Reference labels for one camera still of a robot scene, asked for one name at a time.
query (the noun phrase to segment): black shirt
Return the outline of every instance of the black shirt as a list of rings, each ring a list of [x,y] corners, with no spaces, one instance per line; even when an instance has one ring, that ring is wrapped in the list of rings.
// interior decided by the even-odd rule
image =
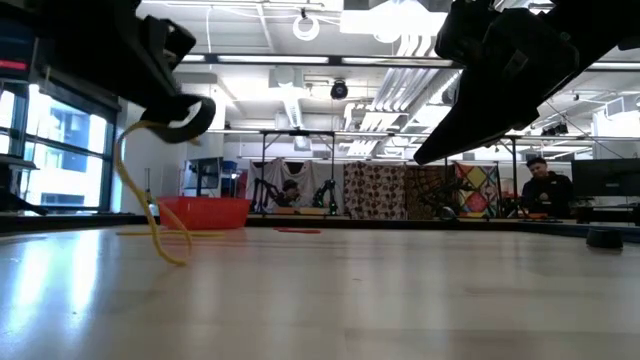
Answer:
[[[540,195],[547,194],[549,200],[543,202]],[[557,218],[571,215],[569,202],[573,199],[573,184],[568,177],[549,171],[549,176],[533,178],[524,184],[522,200],[531,213],[546,213]]]

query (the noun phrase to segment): patterned fabric backdrop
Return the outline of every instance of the patterned fabric backdrop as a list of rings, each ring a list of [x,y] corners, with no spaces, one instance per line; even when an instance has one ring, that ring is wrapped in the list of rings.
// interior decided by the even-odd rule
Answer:
[[[346,164],[345,210],[353,219],[405,220],[405,171],[404,166]]]
[[[498,167],[497,166],[469,166],[459,163],[456,166],[456,176],[471,185],[474,191],[460,190],[460,212],[482,213],[496,217],[498,213]]]
[[[451,206],[457,201],[454,196],[440,196],[434,193],[444,186],[445,169],[449,172],[449,180],[453,180],[453,166],[410,166],[405,173],[405,194],[407,198],[407,218],[409,220],[432,220],[438,216],[439,206]]]

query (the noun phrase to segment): window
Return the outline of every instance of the window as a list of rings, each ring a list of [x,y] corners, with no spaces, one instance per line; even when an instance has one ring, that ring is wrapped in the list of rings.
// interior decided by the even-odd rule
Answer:
[[[9,137],[7,135],[0,134],[0,154],[6,154],[9,152]]]
[[[28,202],[48,206],[100,205],[103,159],[27,142],[25,159],[32,171],[25,191]]]
[[[55,82],[46,90],[11,84],[0,94],[0,153],[38,167],[14,174],[16,195],[53,211],[108,210],[115,108]]]
[[[9,136],[6,129],[11,127],[14,103],[13,93],[6,90],[0,92],[0,154],[9,152]]]
[[[84,205],[84,196],[82,195],[66,195],[66,194],[42,194],[42,205],[69,205],[69,206],[82,206]]]
[[[107,131],[105,119],[41,94],[37,85],[29,87],[29,96],[28,134],[104,153]]]
[[[15,95],[9,91],[0,91],[0,127],[10,128],[13,120]]]

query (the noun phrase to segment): red object on table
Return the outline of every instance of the red object on table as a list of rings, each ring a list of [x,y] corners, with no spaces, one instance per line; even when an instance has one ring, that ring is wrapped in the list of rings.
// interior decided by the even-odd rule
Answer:
[[[250,201],[235,198],[161,197],[188,230],[237,229],[244,227],[249,215]],[[178,230],[160,208],[160,223],[170,230]]]

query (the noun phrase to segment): security camera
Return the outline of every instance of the security camera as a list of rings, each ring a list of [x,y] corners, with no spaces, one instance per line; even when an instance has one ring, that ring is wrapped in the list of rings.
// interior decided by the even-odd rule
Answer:
[[[331,87],[331,98],[333,100],[343,100],[349,94],[349,89],[344,80],[336,80]]]

